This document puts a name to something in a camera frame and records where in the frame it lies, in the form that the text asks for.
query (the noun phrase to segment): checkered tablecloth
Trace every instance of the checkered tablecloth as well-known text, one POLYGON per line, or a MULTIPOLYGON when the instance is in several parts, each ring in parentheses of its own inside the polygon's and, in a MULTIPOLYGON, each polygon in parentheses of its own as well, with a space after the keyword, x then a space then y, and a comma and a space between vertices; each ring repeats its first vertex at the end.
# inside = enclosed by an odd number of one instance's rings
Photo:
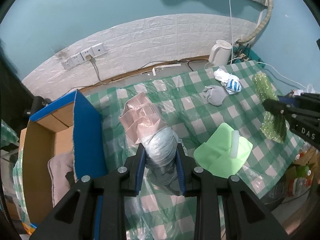
MULTIPOLYGON (((202 96, 205 86, 220 85, 213 76, 217 68, 146 81, 123 89, 110 88, 89 95, 87 99, 103 118, 103 144, 108 169, 122 166, 126 158, 136 152, 137 146, 126 137, 118 117, 124 103, 143 91, 153 103, 162 107, 164 118, 182 139, 188 155, 193 156, 194 150, 207 141, 222 122, 239 130, 253 148, 238 175, 259 198, 265 195, 292 163, 303 141, 288 131, 285 143, 279 144, 266 139, 259 130, 265 111, 252 86, 252 76, 261 70, 255 61, 220 68, 238 76, 242 90, 227 96, 218 107, 206 103, 202 96)), ((148 181, 146 174, 147 169, 139 196, 125 199, 127 238, 193 239, 195 198, 166 195, 148 181)), ((223 225, 222 205, 220 217, 223 225)))
POLYGON ((0 146, 7 146, 10 143, 15 145, 19 145, 19 138, 14 130, 11 129, 9 125, 7 125, 3 120, 1 120, 1 139, 0 146))

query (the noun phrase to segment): cardboard box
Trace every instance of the cardboard box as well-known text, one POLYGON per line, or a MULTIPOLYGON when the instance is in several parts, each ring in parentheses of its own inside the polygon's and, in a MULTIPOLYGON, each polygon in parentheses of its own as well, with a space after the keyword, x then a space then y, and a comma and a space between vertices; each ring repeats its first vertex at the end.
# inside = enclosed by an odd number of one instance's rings
POLYGON ((84 175, 96 178, 108 173, 101 116, 78 90, 32 115, 21 135, 23 191, 31 223, 41 223, 52 209, 48 161, 53 156, 74 149, 78 179, 84 175))

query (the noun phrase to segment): white handle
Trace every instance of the white handle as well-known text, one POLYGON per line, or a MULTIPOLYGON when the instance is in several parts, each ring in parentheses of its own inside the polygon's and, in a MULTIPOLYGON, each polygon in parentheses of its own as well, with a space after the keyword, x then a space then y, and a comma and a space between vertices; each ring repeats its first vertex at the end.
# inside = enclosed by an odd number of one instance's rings
POLYGON ((214 57, 215 55, 217 54, 218 50, 221 48, 221 46, 219 46, 218 44, 214 45, 211 49, 211 53, 209 55, 209 59, 208 61, 213 64, 213 60, 214 60, 214 57))

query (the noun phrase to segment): black cable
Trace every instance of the black cable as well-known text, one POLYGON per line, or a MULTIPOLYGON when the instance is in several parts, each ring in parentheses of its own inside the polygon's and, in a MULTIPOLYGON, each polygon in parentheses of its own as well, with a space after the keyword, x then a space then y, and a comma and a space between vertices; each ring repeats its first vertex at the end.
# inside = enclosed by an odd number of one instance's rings
POLYGON ((189 65, 189 61, 187 62, 187 64, 188 64, 188 67, 191 69, 191 71, 193 72, 193 69, 190 67, 190 65, 189 65))
MULTIPOLYGON (((0 81, 0 121, 1 121, 1 81, 0 81)), ((2 210, 2 213, 9 223, 9 225, 17 232, 16 228, 14 227, 11 217, 8 212, 7 205, 5 203, 5 197, 4 197, 4 192, 3 192, 3 187, 2 187, 2 178, 1 178, 1 165, 0 165, 0 208, 2 210)))

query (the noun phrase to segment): silver screw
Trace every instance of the silver screw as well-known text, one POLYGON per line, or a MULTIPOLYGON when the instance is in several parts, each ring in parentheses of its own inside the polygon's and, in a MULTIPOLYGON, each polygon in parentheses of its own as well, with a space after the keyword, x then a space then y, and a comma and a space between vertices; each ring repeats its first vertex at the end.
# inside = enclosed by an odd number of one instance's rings
POLYGON ((240 180, 240 178, 237 175, 232 175, 231 180, 234 182, 238 182, 240 180))
POLYGON ((195 171, 196 173, 201 173, 201 172, 203 172, 203 168, 201 168, 201 167, 195 167, 195 168, 194 168, 194 171, 195 171))
POLYGON ((81 178, 81 181, 82 182, 88 182, 90 180, 90 176, 89 175, 84 175, 84 176, 82 176, 82 178, 81 178))
POLYGON ((124 166, 118 168, 119 173, 125 173, 126 171, 127 171, 127 168, 124 166))

